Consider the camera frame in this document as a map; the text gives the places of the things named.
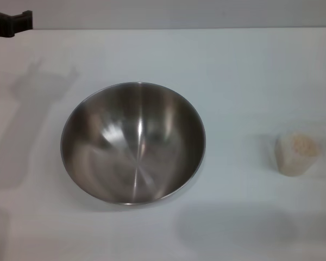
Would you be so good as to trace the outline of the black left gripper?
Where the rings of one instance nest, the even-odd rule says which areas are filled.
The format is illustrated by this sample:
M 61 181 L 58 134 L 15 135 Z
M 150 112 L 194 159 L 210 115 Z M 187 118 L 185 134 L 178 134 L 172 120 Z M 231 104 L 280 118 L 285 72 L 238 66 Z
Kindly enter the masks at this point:
M 14 37 L 14 23 L 16 30 L 32 30 L 33 12 L 27 10 L 16 16 L 0 14 L 0 37 Z

